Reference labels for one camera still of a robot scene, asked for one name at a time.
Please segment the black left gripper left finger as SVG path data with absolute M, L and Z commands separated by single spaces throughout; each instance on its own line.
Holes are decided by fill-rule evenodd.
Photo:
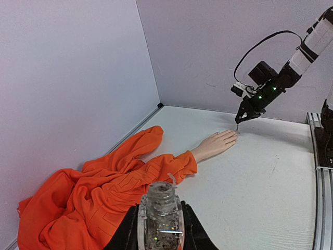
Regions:
M 138 250 L 137 223 L 139 205 L 132 206 L 103 250 Z

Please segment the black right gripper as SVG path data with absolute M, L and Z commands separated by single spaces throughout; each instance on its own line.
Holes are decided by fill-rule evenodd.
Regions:
M 286 88 L 289 74 L 277 73 L 266 62 L 260 61 L 250 72 L 249 77 L 260 87 L 251 98 L 245 97 L 240 103 L 235 122 L 256 119 L 266 112 L 266 107 Z

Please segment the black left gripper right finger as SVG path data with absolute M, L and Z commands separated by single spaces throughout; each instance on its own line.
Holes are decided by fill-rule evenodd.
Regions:
M 218 250 L 210 240 L 192 207 L 185 201 L 181 201 L 181 204 L 185 225 L 183 250 Z

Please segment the clear nail polish bottle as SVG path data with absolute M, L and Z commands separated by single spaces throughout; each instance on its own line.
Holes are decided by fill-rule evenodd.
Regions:
M 138 249 L 183 249 L 185 224 L 181 200 L 176 195 L 176 179 L 155 182 L 142 196 L 138 207 Z

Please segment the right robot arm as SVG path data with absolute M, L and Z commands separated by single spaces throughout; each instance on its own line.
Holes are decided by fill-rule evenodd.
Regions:
M 300 45 L 279 72 L 261 61 L 248 73 L 257 87 L 236 80 L 231 91 L 242 98 L 235 117 L 237 124 L 264 114 L 265 108 L 281 93 L 285 93 L 286 89 L 293 87 L 332 42 L 332 7 L 308 28 L 305 38 L 298 38 Z

